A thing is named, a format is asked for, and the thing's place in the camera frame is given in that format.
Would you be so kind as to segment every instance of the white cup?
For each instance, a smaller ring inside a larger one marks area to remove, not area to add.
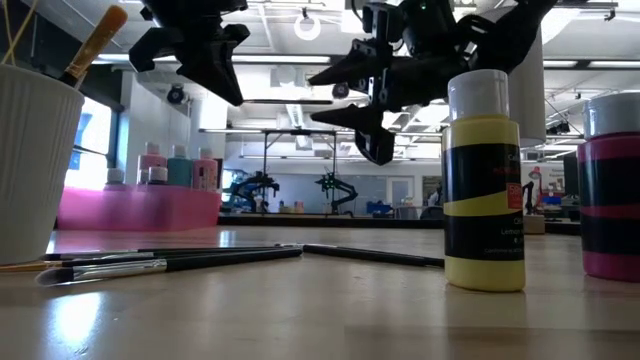
[[[0,264],[45,253],[83,103],[60,81],[0,65]]]

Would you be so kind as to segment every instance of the wooden table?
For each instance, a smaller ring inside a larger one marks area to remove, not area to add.
[[[441,230],[60,232],[55,251],[316,242],[442,256]],[[531,236],[522,293],[437,269],[305,255],[39,288],[0,276],[3,359],[639,359],[640,285],[583,275],[580,240]]]

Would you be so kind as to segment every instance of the black label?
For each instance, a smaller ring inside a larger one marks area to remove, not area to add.
[[[640,158],[588,161],[580,164],[582,206],[640,203]]]
[[[445,202],[486,196],[520,184],[520,149],[509,144],[477,144],[444,152]]]
[[[580,214],[582,249],[605,254],[640,255],[640,220]]]
[[[473,260],[524,260],[522,211],[497,216],[445,216],[445,254]]]

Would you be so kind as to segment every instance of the person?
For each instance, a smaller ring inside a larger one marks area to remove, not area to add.
[[[429,196],[427,206],[442,206],[442,183],[438,183],[436,191]]]

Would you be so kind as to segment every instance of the metal frame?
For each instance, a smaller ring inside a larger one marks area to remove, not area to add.
[[[289,135],[294,135],[294,136],[312,136],[312,135],[329,135],[329,136],[333,136],[333,159],[332,159],[332,166],[333,166],[333,173],[335,175],[336,173],[336,166],[337,166],[337,160],[336,160],[336,149],[337,149],[337,145],[338,145],[338,134],[335,131],[332,130],[306,130],[306,129],[287,129],[287,130],[262,130],[262,133],[264,134],[264,156],[263,156],[263,160],[262,160],[262,173],[266,174],[267,173],[267,150],[269,150],[269,148],[271,147],[271,145],[275,144],[276,141],[278,141],[278,139],[280,139],[282,137],[283,134],[289,134]],[[269,142],[269,134],[278,134],[278,136],[271,142]],[[264,201],[264,199],[266,199],[266,189],[262,189],[262,199]],[[336,198],[336,189],[331,189],[331,201],[335,201]]]

